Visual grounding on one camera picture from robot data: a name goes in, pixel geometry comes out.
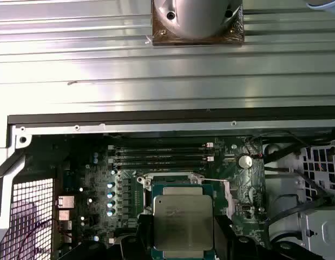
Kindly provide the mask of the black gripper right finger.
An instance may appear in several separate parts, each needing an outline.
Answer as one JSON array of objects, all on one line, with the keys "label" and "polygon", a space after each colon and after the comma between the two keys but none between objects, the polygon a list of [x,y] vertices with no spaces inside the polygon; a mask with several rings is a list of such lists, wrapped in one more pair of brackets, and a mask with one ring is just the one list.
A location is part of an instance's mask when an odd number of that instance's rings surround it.
[{"label": "black gripper right finger", "polygon": [[246,236],[237,236],[227,216],[214,217],[214,249],[219,259],[312,259],[312,252],[282,241],[267,249]]}]

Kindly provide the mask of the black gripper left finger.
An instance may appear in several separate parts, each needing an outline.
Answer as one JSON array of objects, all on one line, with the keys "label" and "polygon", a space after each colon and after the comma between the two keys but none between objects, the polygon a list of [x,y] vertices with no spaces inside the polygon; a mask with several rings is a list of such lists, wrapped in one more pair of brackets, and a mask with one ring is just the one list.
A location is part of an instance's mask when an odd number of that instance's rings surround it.
[{"label": "black gripper left finger", "polygon": [[153,229],[153,216],[141,215],[134,235],[121,238],[109,248],[100,242],[82,242],[71,250],[71,259],[152,259],[148,251],[154,241]]}]

